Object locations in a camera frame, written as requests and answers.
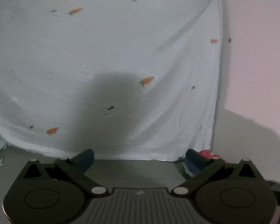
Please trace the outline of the red checkered cloth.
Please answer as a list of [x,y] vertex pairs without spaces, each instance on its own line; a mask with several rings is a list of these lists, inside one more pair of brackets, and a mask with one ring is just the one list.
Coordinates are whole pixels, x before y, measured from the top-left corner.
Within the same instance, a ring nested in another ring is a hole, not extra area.
[[199,151],[199,154],[201,155],[203,161],[205,163],[214,163],[214,162],[222,162],[222,163],[228,163],[226,160],[222,159],[222,157],[218,154],[214,154],[210,150],[201,150]]

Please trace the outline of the white carrot print sheet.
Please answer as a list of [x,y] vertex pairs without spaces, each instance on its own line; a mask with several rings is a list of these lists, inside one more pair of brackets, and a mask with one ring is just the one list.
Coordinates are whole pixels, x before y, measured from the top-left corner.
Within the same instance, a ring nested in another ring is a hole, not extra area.
[[211,146],[222,0],[0,0],[0,137],[46,156]]

